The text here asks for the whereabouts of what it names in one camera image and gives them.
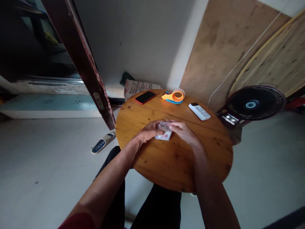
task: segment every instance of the orange tape dispenser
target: orange tape dispenser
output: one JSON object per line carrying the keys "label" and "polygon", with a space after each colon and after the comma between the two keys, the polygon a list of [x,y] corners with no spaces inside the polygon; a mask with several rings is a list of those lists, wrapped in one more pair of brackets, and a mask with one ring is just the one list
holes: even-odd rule
{"label": "orange tape dispenser", "polygon": [[185,97],[185,91],[181,88],[173,90],[171,94],[167,91],[162,96],[164,100],[175,104],[182,103],[184,97]]}

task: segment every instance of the phone screen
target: phone screen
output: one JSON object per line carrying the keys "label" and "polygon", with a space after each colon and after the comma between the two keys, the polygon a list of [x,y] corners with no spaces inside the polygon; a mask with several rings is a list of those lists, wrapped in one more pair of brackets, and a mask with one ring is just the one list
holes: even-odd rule
{"label": "phone screen", "polygon": [[153,98],[155,95],[156,95],[155,93],[148,91],[148,92],[145,92],[144,94],[136,97],[135,100],[138,101],[139,103],[143,104],[143,103],[147,102],[148,100],[150,100],[151,98]]}

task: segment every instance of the knee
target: knee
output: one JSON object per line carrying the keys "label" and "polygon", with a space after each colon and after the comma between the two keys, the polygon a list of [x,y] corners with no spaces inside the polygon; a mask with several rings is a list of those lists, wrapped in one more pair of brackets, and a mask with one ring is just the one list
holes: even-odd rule
{"label": "knee", "polygon": [[118,155],[118,153],[121,151],[120,147],[119,146],[115,146],[109,153],[109,157],[111,158],[111,160],[113,158],[115,158],[116,155]]}

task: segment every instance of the hand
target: hand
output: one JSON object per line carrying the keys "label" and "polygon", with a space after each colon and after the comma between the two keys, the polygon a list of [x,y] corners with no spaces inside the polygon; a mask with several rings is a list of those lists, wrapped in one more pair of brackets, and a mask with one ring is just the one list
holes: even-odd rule
{"label": "hand", "polygon": [[148,123],[143,129],[141,129],[137,134],[136,138],[138,138],[141,142],[146,143],[148,140],[152,139],[154,136],[162,135],[165,132],[161,129],[157,129],[159,124],[159,120],[152,121]]}
{"label": "hand", "polygon": [[178,136],[187,142],[190,146],[204,148],[203,144],[196,136],[196,134],[189,128],[189,126],[185,122],[178,122],[176,120],[171,120],[171,123],[167,124],[167,126]]}

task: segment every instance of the white cable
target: white cable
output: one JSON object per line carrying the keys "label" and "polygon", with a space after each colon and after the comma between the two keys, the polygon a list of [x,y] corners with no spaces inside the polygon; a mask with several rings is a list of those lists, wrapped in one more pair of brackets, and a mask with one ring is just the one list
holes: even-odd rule
{"label": "white cable", "polygon": [[223,82],[228,78],[228,76],[233,72],[233,70],[237,67],[237,65],[239,65],[239,63],[245,58],[245,56],[251,51],[251,49],[256,45],[256,43],[259,41],[259,39],[265,34],[265,32],[269,29],[269,27],[274,23],[274,21],[280,16],[280,14],[282,13],[282,11],[286,8],[286,6],[288,5],[290,1],[288,1],[286,3],[286,5],[282,8],[282,10],[279,12],[279,14],[275,17],[275,19],[271,22],[271,24],[265,29],[265,31],[260,35],[260,37],[256,40],[256,42],[252,45],[252,47],[249,49],[249,51],[241,58],[241,60],[235,65],[235,67],[229,72],[229,74],[225,77],[225,79],[222,81],[222,83],[218,86],[218,88],[216,88],[216,90],[213,92],[213,94],[211,94],[210,98],[209,98],[209,102],[207,103],[207,107],[209,107],[210,104],[210,100],[212,98],[212,96],[215,94],[215,92],[220,88],[220,86],[223,84]]}

